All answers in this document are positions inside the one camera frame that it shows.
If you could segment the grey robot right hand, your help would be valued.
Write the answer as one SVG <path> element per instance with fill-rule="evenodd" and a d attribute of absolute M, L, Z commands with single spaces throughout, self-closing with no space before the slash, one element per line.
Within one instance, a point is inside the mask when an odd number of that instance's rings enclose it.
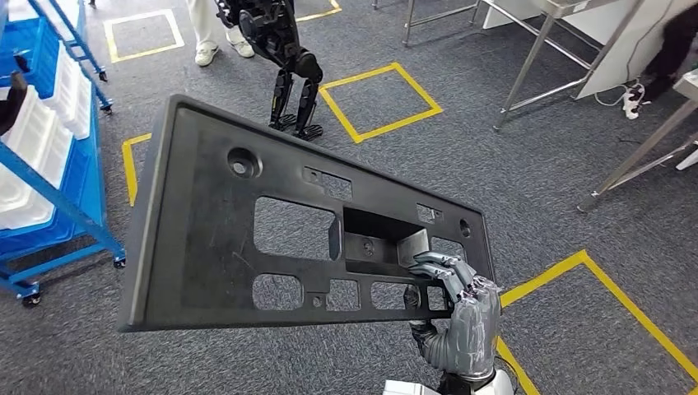
<path fill-rule="evenodd" d="M 408 322 L 426 363 L 471 382 L 489 378 L 500 333 L 500 288 L 459 256 L 425 251 L 414 256 L 407 270 L 441 280 L 453 303 L 443 332 L 429 320 Z"/>

